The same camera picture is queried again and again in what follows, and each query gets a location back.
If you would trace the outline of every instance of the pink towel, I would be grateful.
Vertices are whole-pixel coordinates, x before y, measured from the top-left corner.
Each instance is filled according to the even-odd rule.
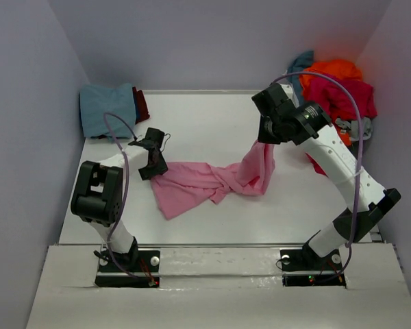
[[[204,162],[168,163],[169,170],[151,180],[158,208],[166,219],[172,219],[206,199],[218,204],[231,191],[265,194],[275,168],[273,150],[274,145],[256,141],[241,163],[225,168]]]

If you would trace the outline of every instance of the gray cloth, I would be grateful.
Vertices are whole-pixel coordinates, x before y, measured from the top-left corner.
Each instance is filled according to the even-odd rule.
[[[356,142],[359,140],[359,129],[358,129],[358,122],[356,120],[353,121],[345,121],[340,118],[335,120],[335,124],[342,129],[347,130],[350,136],[351,142]],[[373,133],[373,126],[371,124],[371,120],[368,117],[362,118],[362,127],[364,128],[364,141],[370,139],[371,134]]]

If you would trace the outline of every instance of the screw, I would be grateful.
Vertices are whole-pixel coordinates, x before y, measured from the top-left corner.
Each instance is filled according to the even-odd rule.
[[[289,255],[283,255],[281,261],[282,261],[282,264],[289,265],[290,264]]]
[[[332,255],[332,262],[335,264],[341,264],[341,257],[338,254]]]
[[[157,266],[158,264],[160,264],[160,259],[157,256],[154,256],[151,258],[151,265],[152,266]]]

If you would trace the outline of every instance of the pile of clothes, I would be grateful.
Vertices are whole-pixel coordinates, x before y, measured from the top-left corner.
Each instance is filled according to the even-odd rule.
[[[111,138],[103,121],[104,112],[119,115],[130,127],[150,117],[143,92],[131,84],[117,88],[85,85],[79,92],[79,109],[82,130],[88,138]],[[115,118],[109,118],[109,121],[117,137],[132,137],[130,130],[122,122]]]
[[[315,62],[314,52],[306,51],[295,58],[288,67],[288,73],[299,71],[321,73],[344,86],[358,105],[364,128],[364,140],[370,139],[373,132],[371,119],[377,116],[373,101],[373,87],[362,81],[362,72],[354,63],[347,60]],[[292,76],[289,82],[294,88],[299,103],[315,101],[320,104],[332,118],[343,143],[353,147],[353,142],[359,140],[358,122],[356,112],[346,94],[326,79],[314,75]],[[311,161],[315,171],[324,174],[312,159]]]

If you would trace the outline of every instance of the white wall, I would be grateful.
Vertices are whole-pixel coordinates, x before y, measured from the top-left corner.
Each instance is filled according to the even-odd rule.
[[[0,329],[25,328],[82,149],[86,75],[45,0],[0,0]]]
[[[390,0],[50,0],[91,82],[266,86],[300,52],[356,60]]]
[[[402,200],[381,222],[396,243],[411,292],[411,0],[394,0],[359,57],[365,79],[375,87],[379,116],[364,161]]]

